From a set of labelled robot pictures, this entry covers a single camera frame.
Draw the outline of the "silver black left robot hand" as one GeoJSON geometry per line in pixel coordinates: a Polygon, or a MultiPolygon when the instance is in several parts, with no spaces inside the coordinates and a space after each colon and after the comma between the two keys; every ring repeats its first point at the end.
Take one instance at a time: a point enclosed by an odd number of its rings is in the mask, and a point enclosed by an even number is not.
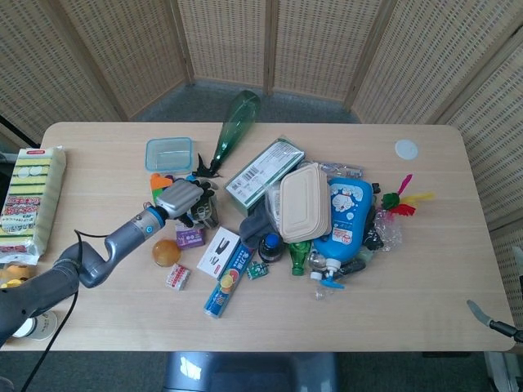
{"type": "Polygon", "coordinates": [[[194,222],[189,218],[190,209],[201,200],[211,198],[215,194],[209,182],[201,184],[198,180],[175,180],[155,201],[155,206],[162,208],[169,219],[178,220],[187,228],[192,228],[194,222]]]}

